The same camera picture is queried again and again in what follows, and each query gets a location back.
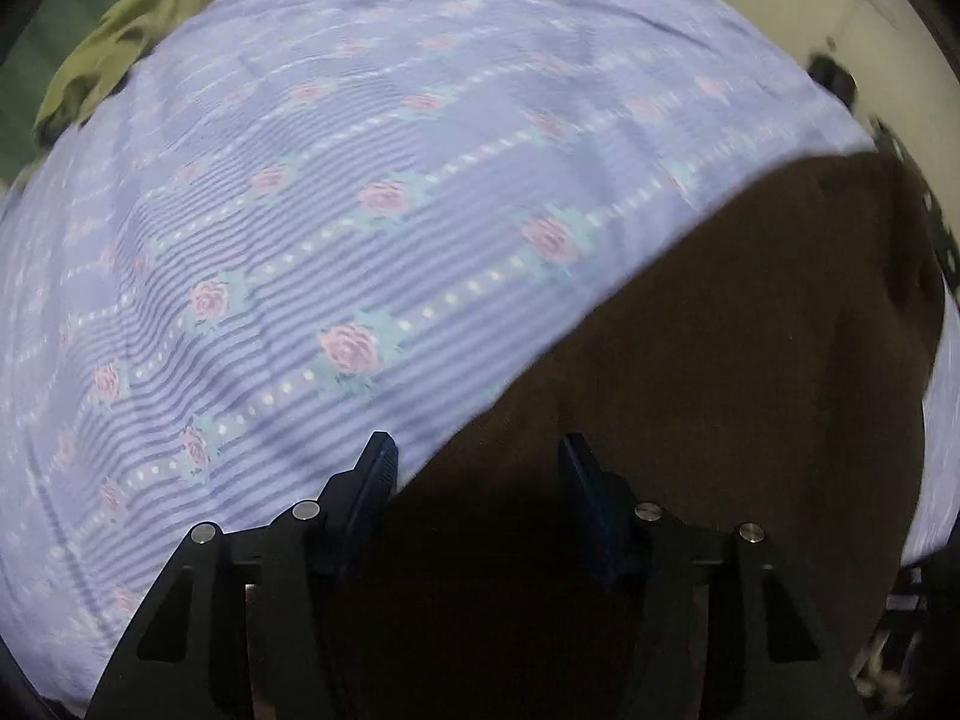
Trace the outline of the dark brown knit pants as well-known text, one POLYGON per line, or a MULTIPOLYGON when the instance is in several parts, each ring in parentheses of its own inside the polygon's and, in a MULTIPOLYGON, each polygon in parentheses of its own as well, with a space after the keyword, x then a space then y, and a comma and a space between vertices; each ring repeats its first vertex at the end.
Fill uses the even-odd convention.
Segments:
POLYGON ((847 673, 923 476, 947 307, 923 211, 888 154, 796 161, 592 310, 384 507, 335 718, 589 718, 563 684, 568 434, 686 525, 765 528, 847 673))

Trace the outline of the lilac floral bed sheet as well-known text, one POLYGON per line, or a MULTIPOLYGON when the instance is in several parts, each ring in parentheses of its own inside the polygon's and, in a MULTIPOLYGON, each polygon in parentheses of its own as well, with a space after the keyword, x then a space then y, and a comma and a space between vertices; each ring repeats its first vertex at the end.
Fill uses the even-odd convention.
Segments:
MULTIPOLYGON (((5 665, 91 718, 190 528, 265 527, 374 433, 389 504, 742 190, 857 153, 889 154, 722 0, 215 0, 3 208, 5 665)), ((937 268, 899 571, 958 518, 937 268)))

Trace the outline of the olive green garment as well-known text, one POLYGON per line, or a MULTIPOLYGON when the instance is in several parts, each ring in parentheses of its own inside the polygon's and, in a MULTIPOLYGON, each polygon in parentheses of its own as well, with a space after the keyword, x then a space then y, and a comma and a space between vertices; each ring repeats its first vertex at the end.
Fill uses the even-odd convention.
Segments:
POLYGON ((50 148, 74 125, 86 124, 116 93, 130 70, 171 32, 215 0, 119 0, 53 74, 32 135, 50 148))

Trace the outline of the green curtain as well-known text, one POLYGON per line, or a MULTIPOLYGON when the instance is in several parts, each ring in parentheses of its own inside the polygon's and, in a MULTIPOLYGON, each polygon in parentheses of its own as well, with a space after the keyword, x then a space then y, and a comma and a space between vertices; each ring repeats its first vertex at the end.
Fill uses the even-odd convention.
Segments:
POLYGON ((55 70, 119 0, 39 0, 2 59, 2 181, 39 156, 32 133, 55 70))

